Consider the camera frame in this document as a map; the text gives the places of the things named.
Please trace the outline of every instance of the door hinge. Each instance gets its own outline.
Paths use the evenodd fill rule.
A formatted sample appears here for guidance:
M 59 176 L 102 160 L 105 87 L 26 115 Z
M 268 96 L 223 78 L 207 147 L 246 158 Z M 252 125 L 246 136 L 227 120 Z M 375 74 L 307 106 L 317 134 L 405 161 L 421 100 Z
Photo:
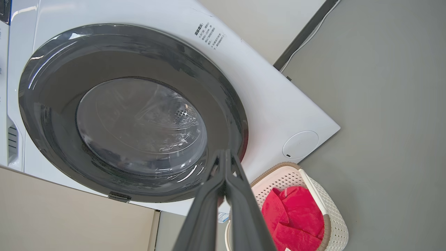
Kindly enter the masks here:
M 115 201 L 125 202 L 125 203 L 129 202 L 132 199 L 132 197 L 122 194 L 122 193 L 118 193 L 118 192 L 110 192 L 108 194 L 108 198 L 115 200 Z

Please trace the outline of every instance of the washing machine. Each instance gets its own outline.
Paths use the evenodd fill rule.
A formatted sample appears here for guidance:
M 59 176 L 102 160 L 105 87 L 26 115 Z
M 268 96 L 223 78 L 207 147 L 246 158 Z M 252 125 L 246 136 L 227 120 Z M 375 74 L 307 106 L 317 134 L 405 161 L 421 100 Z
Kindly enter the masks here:
M 2 165 L 186 215 L 215 150 L 232 149 L 252 181 L 339 130 L 194 0 L 7 4 Z

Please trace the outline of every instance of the woven basket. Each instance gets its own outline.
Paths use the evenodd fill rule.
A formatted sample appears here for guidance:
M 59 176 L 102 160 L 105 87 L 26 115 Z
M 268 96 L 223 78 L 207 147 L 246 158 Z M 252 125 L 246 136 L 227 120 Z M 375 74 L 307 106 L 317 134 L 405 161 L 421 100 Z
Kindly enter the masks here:
M 324 237 L 317 251 L 343 250 L 348 242 L 348 230 L 344 219 L 324 188 L 308 177 L 299 165 L 291 162 L 280 163 L 251 183 L 252 192 L 256 196 L 260 209 L 262 209 L 263 203 L 271 189 L 284 190 L 293 186 L 307 188 L 324 216 Z M 226 248 L 228 251 L 231 251 L 229 241 L 230 226 L 231 222 L 229 221 L 225 231 Z

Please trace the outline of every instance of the beige cabinet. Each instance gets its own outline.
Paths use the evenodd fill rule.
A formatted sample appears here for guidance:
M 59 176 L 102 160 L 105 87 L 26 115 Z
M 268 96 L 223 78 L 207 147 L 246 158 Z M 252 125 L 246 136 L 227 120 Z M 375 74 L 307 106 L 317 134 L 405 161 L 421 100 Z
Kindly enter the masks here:
M 2 251 L 150 251 L 158 220 L 153 209 L 0 168 Z

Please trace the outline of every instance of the floor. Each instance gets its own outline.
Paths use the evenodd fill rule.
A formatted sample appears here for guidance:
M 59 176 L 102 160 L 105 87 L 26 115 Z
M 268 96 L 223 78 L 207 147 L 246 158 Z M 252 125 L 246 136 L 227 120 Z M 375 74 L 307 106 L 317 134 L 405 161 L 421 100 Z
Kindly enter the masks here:
M 341 126 L 300 164 L 343 215 L 345 251 L 444 249 L 445 9 L 342 0 L 284 71 Z M 173 217 L 162 215 L 157 251 L 171 250 Z

